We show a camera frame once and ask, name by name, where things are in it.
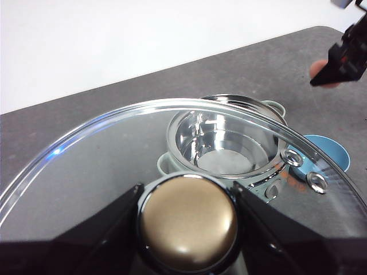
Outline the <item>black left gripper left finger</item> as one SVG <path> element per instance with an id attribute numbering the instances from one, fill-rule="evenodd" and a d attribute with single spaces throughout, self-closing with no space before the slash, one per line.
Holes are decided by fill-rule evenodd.
<path id="1" fill-rule="evenodd" d="M 138 253 L 134 185 L 105 208 L 49 241 L 1 243 L 1 274 L 129 274 Z"/>

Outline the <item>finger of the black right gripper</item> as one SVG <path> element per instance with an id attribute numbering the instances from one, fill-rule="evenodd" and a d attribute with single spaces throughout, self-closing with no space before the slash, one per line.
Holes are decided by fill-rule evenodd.
<path id="1" fill-rule="evenodd" d="M 327 64 L 310 80 L 314 87 L 358 81 L 362 77 L 362 47 L 334 44 L 328 52 Z"/>

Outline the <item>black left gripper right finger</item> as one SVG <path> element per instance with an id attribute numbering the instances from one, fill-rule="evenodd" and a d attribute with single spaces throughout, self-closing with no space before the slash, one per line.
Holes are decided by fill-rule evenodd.
<path id="1" fill-rule="evenodd" d="M 330 238 L 233 183 L 249 274 L 366 274 L 366 238 Z"/>

